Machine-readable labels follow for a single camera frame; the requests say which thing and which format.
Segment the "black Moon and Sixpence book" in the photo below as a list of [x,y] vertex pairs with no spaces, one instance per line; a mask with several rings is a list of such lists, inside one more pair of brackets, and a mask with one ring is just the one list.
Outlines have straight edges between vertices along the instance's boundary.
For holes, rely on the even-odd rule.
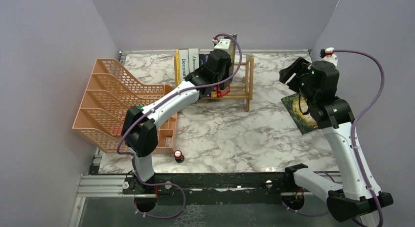
[[[230,34],[235,40],[237,40],[237,33]],[[231,39],[231,46],[230,46],[230,58],[231,58],[231,66],[229,69],[229,76],[231,76],[234,73],[234,61],[235,61],[235,52],[236,52],[236,44]],[[228,80],[226,85],[227,87],[231,84],[232,79]]]

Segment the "Afternoon tea coffee cover book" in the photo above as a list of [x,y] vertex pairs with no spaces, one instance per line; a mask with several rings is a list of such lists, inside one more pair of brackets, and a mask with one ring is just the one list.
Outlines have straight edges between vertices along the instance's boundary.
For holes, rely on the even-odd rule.
[[194,72],[199,68],[199,49],[198,48],[189,48],[188,49],[188,58],[189,58],[189,72]]

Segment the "red 13-Storey Treehouse book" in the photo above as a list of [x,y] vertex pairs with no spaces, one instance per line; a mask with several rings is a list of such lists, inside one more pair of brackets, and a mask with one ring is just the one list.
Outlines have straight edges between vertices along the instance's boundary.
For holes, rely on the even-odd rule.
[[225,88],[221,88],[221,86],[220,85],[218,85],[217,87],[216,87],[216,96],[219,98],[219,97],[223,97],[223,96],[225,96],[225,95],[227,95],[228,93],[230,92],[230,87],[229,86],[226,86]]

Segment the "green Alice Wonderland book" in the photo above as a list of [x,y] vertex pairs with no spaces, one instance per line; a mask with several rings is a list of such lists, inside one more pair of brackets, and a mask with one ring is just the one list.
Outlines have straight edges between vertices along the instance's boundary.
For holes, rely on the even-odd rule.
[[298,93],[283,97],[281,101],[302,135],[318,129],[310,114],[305,114],[308,106]]

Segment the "white Furniture Decorate book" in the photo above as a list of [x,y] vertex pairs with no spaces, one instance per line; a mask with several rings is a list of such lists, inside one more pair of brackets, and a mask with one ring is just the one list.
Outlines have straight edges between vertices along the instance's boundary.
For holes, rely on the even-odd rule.
[[189,53],[188,49],[179,49],[179,76],[180,83],[185,80],[189,74]]

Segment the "floral Little Women book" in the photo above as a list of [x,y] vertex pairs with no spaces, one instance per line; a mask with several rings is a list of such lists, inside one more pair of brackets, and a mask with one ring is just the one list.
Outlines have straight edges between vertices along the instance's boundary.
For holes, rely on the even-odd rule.
[[203,66],[206,63],[205,54],[200,53],[199,54],[199,66]]

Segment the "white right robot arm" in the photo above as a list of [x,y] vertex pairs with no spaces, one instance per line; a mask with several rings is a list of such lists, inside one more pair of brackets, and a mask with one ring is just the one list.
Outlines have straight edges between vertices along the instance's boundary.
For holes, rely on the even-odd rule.
[[326,137],[342,183],[319,176],[304,164],[287,167],[282,178],[288,191],[304,188],[323,200],[338,222],[370,214],[393,204],[375,181],[360,148],[350,105],[336,96],[339,71],[334,54],[309,62],[302,57],[280,70],[279,81],[302,96],[309,114]]

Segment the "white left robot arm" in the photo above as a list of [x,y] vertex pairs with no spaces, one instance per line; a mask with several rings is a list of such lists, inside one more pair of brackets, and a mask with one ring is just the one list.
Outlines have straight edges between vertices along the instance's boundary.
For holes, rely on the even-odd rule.
[[230,67],[229,52],[214,49],[204,65],[188,74],[167,95],[141,109],[133,106],[127,111],[119,144],[127,145],[128,154],[133,157],[135,186],[140,192],[148,193],[154,186],[152,152],[159,143],[157,130],[175,113],[206,97],[224,82]]

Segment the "thin yellow book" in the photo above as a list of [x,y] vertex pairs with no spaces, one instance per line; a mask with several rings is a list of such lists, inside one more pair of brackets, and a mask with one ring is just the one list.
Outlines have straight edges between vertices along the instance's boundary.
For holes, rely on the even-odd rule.
[[175,85],[176,87],[179,86],[181,83],[180,80],[180,67],[179,67],[179,50],[175,50],[175,57],[174,57],[174,71],[175,71]]

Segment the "wooden book rack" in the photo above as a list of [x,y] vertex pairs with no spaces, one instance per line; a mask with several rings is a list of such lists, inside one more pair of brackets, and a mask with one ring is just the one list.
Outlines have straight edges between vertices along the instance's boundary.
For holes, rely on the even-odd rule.
[[243,85],[237,85],[232,82],[229,86],[230,92],[227,95],[217,98],[203,98],[203,100],[246,100],[246,111],[250,110],[250,101],[253,99],[253,81],[254,81],[254,56],[247,54],[245,62],[242,63],[245,68],[245,76],[242,78]]

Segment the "red capped small bottle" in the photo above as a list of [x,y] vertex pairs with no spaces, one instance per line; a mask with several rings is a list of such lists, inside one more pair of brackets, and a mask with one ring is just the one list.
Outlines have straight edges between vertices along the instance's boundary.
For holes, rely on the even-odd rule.
[[184,162],[184,155],[181,150],[174,151],[174,158],[177,163]]

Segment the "orange plastic file organizer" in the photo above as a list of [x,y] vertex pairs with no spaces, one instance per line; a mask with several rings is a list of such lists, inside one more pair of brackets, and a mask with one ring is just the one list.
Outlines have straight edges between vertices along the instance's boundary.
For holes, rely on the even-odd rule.
[[141,83],[116,59],[97,59],[72,128],[107,154],[115,154],[127,110],[150,105],[170,85]]

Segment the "black metal base rail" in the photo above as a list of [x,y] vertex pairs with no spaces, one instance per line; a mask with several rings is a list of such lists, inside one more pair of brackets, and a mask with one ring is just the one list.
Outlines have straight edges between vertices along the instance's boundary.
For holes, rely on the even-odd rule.
[[146,184],[130,175],[122,185],[124,195],[158,205],[281,204],[304,192],[284,172],[156,173]]

